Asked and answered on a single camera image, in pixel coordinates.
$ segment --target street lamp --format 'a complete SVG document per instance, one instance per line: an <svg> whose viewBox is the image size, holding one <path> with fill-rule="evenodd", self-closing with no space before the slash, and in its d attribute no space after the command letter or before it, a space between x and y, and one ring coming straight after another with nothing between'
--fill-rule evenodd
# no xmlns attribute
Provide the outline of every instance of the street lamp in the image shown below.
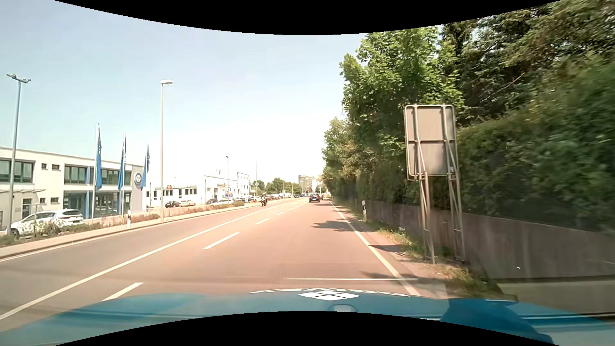
<svg viewBox="0 0 615 346"><path fill-rule="evenodd" d="M17 127L19 126L19 104L22 101L22 84L32 81L32 79L28 78L19 78L16 74L6 74L7 77L10 77L16 80L18 83L17 86L17 111L15 112L15 132L13 133L13 154L10 158L10 188L9 188L9 226L7 227L6 235L10 234L10 225L13 223L13 192L15 190L15 152L17 151Z"/></svg>
<svg viewBox="0 0 615 346"><path fill-rule="evenodd" d="M255 180L256 180L256 188L254 195L258 196L258 151L254 154L254 162L255 162Z"/></svg>
<svg viewBox="0 0 615 346"><path fill-rule="evenodd" d="M226 188L227 189L231 188L231 184L229 183L229 157L228 155L226 155Z"/></svg>
<svg viewBox="0 0 615 346"><path fill-rule="evenodd" d="M171 85L173 84L173 81L170 79L163 79L160 81L160 223L164 222L164 200L163 200L163 196L164 196L164 188L163 188L163 184L162 184L162 177L163 177L163 171L162 171L162 110L164 109L164 86L165 84L167 85Z"/></svg>

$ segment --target flag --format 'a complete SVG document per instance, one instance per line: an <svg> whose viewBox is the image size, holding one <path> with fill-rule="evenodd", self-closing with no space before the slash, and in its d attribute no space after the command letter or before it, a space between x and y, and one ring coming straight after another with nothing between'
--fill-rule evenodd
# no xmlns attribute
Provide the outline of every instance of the flag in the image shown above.
<svg viewBox="0 0 615 346"><path fill-rule="evenodd" d="M96 190L100 190L101 187L103 187L103 169L102 169L102 163L101 163L101 159L100 159L100 151L102 150L103 146L100 143L100 128L98 128L98 150L96 152L96 187L94 189Z"/></svg>
<svg viewBox="0 0 615 346"><path fill-rule="evenodd" d="M149 172L149 142L148 142L148 152L145 154L145 164L143 165L143 176L141 177L141 190L145 187L145 179L147 178Z"/></svg>
<svg viewBox="0 0 615 346"><path fill-rule="evenodd" d="M122 146L122 159L119 164L119 181L117 184L117 189L122 190L124 187L124 175L126 170L126 133L124 134L124 145Z"/></svg>

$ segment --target white car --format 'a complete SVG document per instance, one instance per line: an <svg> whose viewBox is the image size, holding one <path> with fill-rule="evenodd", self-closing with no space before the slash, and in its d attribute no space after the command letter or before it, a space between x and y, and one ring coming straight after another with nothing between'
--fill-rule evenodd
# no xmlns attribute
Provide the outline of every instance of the white car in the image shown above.
<svg viewBox="0 0 615 346"><path fill-rule="evenodd" d="M219 205L222 205L222 204L232 204L232 203L233 203L232 199L225 198L225 199L221 199L221 200L219 200L217 202L214 202L214 203L212 203L210 205L211 206L219 206Z"/></svg>
<svg viewBox="0 0 615 346"><path fill-rule="evenodd" d="M13 222L10 225L10 234L27 235L34 232L34 217L36 216L36 226L52 223L57 228L79 225L83 223L83 215L77 209L62 209L54 211L39 211L31 214L23 220Z"/></svg>
<svg viewBox="0 0 615 346"><path fill-rule="evenodd" d="M195 205L196 203L194 201L191 201L190 199L186 199L180 202L180 207L190 207L190 206L195 206Z"/></svg>

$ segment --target solid white line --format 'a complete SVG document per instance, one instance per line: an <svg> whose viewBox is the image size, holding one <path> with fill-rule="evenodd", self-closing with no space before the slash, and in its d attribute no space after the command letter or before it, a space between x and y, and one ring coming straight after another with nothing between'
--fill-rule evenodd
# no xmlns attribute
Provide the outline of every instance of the solid white line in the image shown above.
<svg viewBox="0 0 615 346"><path fill-rule="evenodd" d="M231 239L232 237L234 237L234 236L236 236L238 234L239 234L239 232L236 232L236 233L233 233L233 234L231 234L231 235L229 235L229 236L227 236L225 238L222 238L222 239L218 240L217 242L215 242L215 243L213 243L213 244L211 244L209 246L203 247L203 250L211 249L212 247L222 243L225 240L229 240L229 239Z"/></svg>
<svg viewBox="0 0 615 346"><path fill-rule="evenodd" d="M183 239L180 239L180 240L175 241L175 242L173 242L173 243L170 243L170 244L168 244L168 245L165 245L165 246L159 247L159 248L157 248L156 250L149 251L148 253L143 254L143 255L141 255L141 256L138 256L138 257L135 257L135 258L133 258L133 259L131 259L131 260L127 260L126 262L124 262L124 263L120 263L120 264L116 265L115 267L111 267L111 268L109 268L109 269L105 269L105 270L103 270L102 272L98 272L98 273L96 273L96 274L94 274L94 275L92 275L92 276L88 276L88 277L87 277L87 278L85 278L85 279L79 280L79 281L77 281L77 282L75 282L75 283L72 283L72 284L70 284L70 285L66 286L66 287L62 287L62 288L60 288L60 289L57 289L57 290L56 290L56 291L54 291L54 292L51 292L51 293L49 293L49 294L46 294L46 295L44 295L44 296L42 296L42 297L40 297L40 298L38 298L38 299L34 299L34 300L32 300L31 302L28 302L28 303L25 303L25 304L23 304L23 305L20 305L20 306L18 306L18 307L16 307L16 308L14 308L13 310L10 310L10 311L8 311L8 312L5 312L5 313L3 313L2 315L0 315L0 320L3 320L3 319L5 319L5 318L7 318L7 317L10 317L10 316L12 316L12 315L14 315L14 314L16 314L16 313L18 313L18 312L20 312L20 311L22 311L22 310L26 309L26 308L31 307L32 305L38 304L38 303L40 303L40 302L42 302L42 301L44 301L44 300L47 300L47 299L49 299L49 298L51 298L51 297L53 297L53 296L57 296L58 294L60 294L60 293L62 293L62 292L65 292L65 291L68 291L69 289L74 288L74 287L76 287L76 286L78 286L78 285L80 285L80 284L82 284L82 283L86 283L86 282L88 282L88 281L90 281L90 280L94 280L95 278L98 278L99 276L102 276L102 275L105 275L105 274L107 274L107 273L109 273L109 272L114 271L115 269L122 268L122 267L123 267L123 266L125 266L125 265L131 264L132 262L136 262L136 261L138 261L138 260L140 260L140 259L143 259L143 258L145 258L145 257L149 256L149 255L153 255L153 254L155 254L155 253L157 253L157 252L159 252L159 251L162 251L162 250L164 250L164 249L167 249L168 247L171 247L171 246L173 246L173 245L177 245L177 244L179 244L179 243L182 243L182 242L184 242L184 241L186 241L186 240L192 239L192 238L194 238L194 237L196 237L196 236L199 236L199 235L201 235L201 234L204 234L204 233L207 233L207 232L209 232L209 231L215 230L216 228L220 228L220 227L222 227L222 226L228 225L228 224L229 224L229 223L231 223L231 222L235 222L235 221L238 221L238 220L244 219L244 218L246 218L246 217L248 217L248 216L252 216L252 215L254 215L254 214L258 214L259 212L263 212L263 211L265 211L265 210L268 210L268 209L261 209L261 210L259 210L259 211L257 211L257 212L253 212L253 213L251 213L251 214L244 215L244 216L242 216L242 217L238 217L238 218L236 218L236 219L234 219L234 220L227 221L227 222L225 222L225 223L221 223L221 224L219 224L219 225L217 225L217 226L214 226L214 227L212 227L212 228L209 228L209 229L207 229L207 230L200 231L199 233L193 234L193 235L191 235L191 236L187 236L187 237L185 237L185 238L183 238Z"/></svg>
<svg viewBox="0 0 615 346"><path fill-rule="evenodd" d="M333 204L333 202L331 202L331 201L329 203L331 203L331 205L335 208L335 211L338 212L339 216L341 216L342 219L344 219L344 221L346 223L348 223L348 225L354 231L354 233L357 236L359 236L361 241L363 241L363 244L365 244L367 246L367 248L369 248L369 250L371 250L371 252L374 253L374 255L380 260L380 262L382 262L382 264L384 264L384 266L389 270L389 272L391 272L391 274L393 274L393 276L396 277L397 279L404 279L404 277L402 277L400 275L400 273L386 259L384 259L384 257L378 251L376 251L376 249L373 246L371 246L370 243L367 242L367 240L365 240L363 235L361 233L359 233L359 231L357 231L356 228L354 228L354 226L350 223L350 221L348 221L346 219L346 217L344 215L342 215L342 213L339 212L339 210L335 206L335 204ZM405 280L401 280L400 283L402 284L403 288L405 288L406 291L408 291L408 293L410 293L411 295L413 295L413 296L420 296L419 292L417 290L415 290L415 288L412 287Z"/></svg>
<svg viewBox="0 0 615 346"><path fill-rule="evenodd" d="M276 206L273 206L272 208L283 206L283 205L286 205L286 203L278 204ZM229 210L229 211L223 211L223 212L217 212L217 213L214 213L214 214L207 214L207 215L202 215L202 216L197 216L197 217L204 217L204 216L210 216L210 215L218 215L218 214L222 214L222 213L226 213L226 212L234 212L234 211L239 211L239 210L243 210L243 209L247 209L247 208L235 209L235 210ZM179 221L185 221L185 220L194 220L194 219L196 219L196 217L189 217L187 219L173 220L173 222L179 222ZM47 249L41 249L41 250L37 250L37 251L28 252L26 254L15 255L15 256L12 256L12 257L6 257L6 258L3 258L3 259L0 259L0 262L5 262L5 261L8 261L8 260L19 259L19 258L30 256L30 255L41 254L43 252L47 252L47 251L51 251L51 250L57 250L57 249L61 249L63 247L67 247L67 246L83 244L83 243L87 243L89 241L105 239L105 238L109 238L110 236L123 235L123 234L126 234L126 233L135 232L135 231L143 231L143 230L146 230L148 228L157 227L157 226L166 225L166 224L167 224L167 222L165 222L165 223L157 223L155 225L145 226L145 227L142 227L142 228L136 228L134 230L120 231L120 232L113 233L113 234L110 234L110 235L101 235L101 236L98 236L96 238L77 240L74 243L62 244L62 245L58 245L58 246L54 246L54 247L48 247Z"/></svg>
<svg viewBox="0 0 615 346"><path fill-rule="evenodd" d="M286 278L286 280L357 280L357 281L374 281L374 280L418 280L417 278L403 278L403 279L372 279L372 278Z"/></svg>
<svg viewBox="0 0 615 346"><path fill-rule="evenodd" d="M118 293L111 294L109 297L107 297L107 298L103 299L103 301L106 301L106 300L111 300L111 299L115 299L115 298L118 298L118 297L120 297L120 296L123 296L125 293L127 293L127 292L129 292L129 291L132 291L133 289L135 289L135 288L137 288L137 287L141 286L142 284L143 284L143 283L133 283L133 284L131 284L130 286L126 287L125 289L123 289L123 290L119 291Z"/></svg>

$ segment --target road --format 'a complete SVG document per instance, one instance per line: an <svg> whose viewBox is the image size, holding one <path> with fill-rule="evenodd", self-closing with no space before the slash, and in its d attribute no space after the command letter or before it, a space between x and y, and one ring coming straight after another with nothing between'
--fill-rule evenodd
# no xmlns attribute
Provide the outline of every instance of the road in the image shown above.
<svg viewBox="0 0 615 346"><path fill-rule="evenodd" d="M331 202L289 199L0 260L0 331L115 297L345 288L435 297Z"/></svg>

